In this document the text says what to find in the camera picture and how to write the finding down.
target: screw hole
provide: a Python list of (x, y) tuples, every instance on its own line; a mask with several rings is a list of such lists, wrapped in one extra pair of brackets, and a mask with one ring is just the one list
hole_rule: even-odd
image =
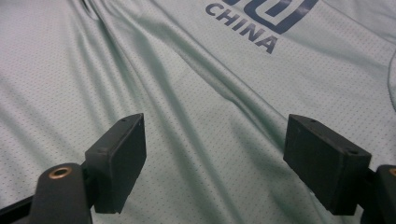
[(57, 170), (57, 171), (55, 171), (55, 175), (64, 175), (64, 174), (66, 174), (67, 173), (67, 170), (66, 169), (62, 169), (62, 170)]
[(359, 151), (358, 151), (358, 150), (353, 149), (353, 148), (350, 148), (350, 147), (347, 147), (347, 148), (346, 148), (346, 151), (347, 151), (348, 153), (350, 153), (350, 154), (353, 154), (353, 155), (358, 155), (358, 154), (359, 154)]

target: brass ring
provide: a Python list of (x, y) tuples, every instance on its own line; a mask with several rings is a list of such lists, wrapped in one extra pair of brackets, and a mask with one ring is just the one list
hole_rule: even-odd
[(391, 168), (389, 171), (392, 175), (396, 176), (396, 168)]
[(60, 167), (56, 170), (53, 170), (51, 173), (49, 173), (49, 178), (51, 179), (60, 179), (64, 178), (67, 175), (70, 175), (72, 173), (72, 168), (65, 166), (65, 167)]

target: black bracket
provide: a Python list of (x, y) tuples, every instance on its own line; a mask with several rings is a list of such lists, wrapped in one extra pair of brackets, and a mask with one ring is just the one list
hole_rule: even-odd
[(82, 165), (54, 166), (35, 195), (0, 210), (0, 223), (92, 223), (96, 213), (120, 213), (146, 160), (143, 114), (120, 119), (85, 152)]
[(334, 215), (396, 223), (396, 166), (369, 169), (372, 155), (320, 122), (289, 115), (284, 161)]

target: fabric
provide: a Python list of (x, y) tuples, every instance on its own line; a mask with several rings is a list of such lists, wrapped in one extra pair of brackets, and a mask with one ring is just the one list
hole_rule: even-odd
[(94, 223), (359, 223), (282, 160), (299, 114), (372, 153), (372, 169), (396, 164), (395, 8), (356, 5), (1, 1), (0, 207), (144, 113), (142, 173), (122, 213)]

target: logo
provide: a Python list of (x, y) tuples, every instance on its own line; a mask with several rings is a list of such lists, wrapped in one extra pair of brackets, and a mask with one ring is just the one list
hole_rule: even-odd
[[(240, 0), (222, 0), (228, 6), (234, 6)], [(266, 48), (272, 53), (276, 45), (276, 35), (282, 35), (300, 21), (315, 5), (318, 0), (250, 0), (244, 5), (244, 12), (254, 21), (243, 19), (220, 3), (213, 3), (206, 7), (208, 15), (216, 17), (218, 21), (225, 21), (224, 25), (240, 35), (247, 35), (248, 40), (258, 47)], [(255, 24), (265, 26), (272, 32), (265, 32)]]
[[(229, 6), (233, 6), (240, 0), (222, 0)], [(292, 0), (279, 0), (275, 5), (268, 8), (265, 14), (269, 17), (275, 18), (280, 16), (281, 12), (291, 7), (290, 3)], [(251, 0), (244, 7), (245, 13), (254, 21), (260, 23), (263, 26), (268, 27), (270, 30), (276, 32), (279, 35), (287, 32), (295, 23), (302, 19), (317, 3), (318, 0), (303, 0), (303, 2), (292, 11), (285, 19), (280, 21), (278, 24), (266, 20), (257, 13), (257, 9), (261, 7), (267, 0)]]

